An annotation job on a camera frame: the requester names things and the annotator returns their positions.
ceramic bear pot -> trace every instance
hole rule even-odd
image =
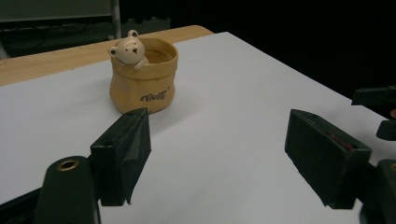
[[[108,53],[113,68],[110,98],[121,113],[141,107],[155,113],[172,103],[178,59],[172,44],[138,38],[136,31],[130,31]]]

white table surface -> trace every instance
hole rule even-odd
[[[229,33],[176,43],[177,92],[149,116],[152,152],[132,205],[100,206],[102,223],[359,223],[325,207],[285,153],[292,108],[315,113],[373,149],[384,119]],[[46,169],[90,145],[120,117],[106,61],[0,88],[0,203],[40,188]]]

bear face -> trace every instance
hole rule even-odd
[[[120,63],[134,64],[134,69],[139,70],[146,63],[149,63],[145,56],[146,49],[138,38],[135,30],[128,32],[128,36],[123,38],[117,46],[108,49],[111,57],[118,58]]]

tan ceramic pot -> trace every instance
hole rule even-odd
[[[110,98],[121,113],[141,107],[155,113],[168,107],[175,96],[177,49],[159,38],[140,40],[146,48],[148,64],[139,70],[111,58]]]

wooden surface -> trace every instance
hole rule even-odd
[[[202,26],[192,25],[141,36],[158,37],[170,43],[176,43],[212,34]],[[70,49],[0,60],[0,86],[109,60],[107,49],[114,46],[117,41],[119,40],[109,40]]]

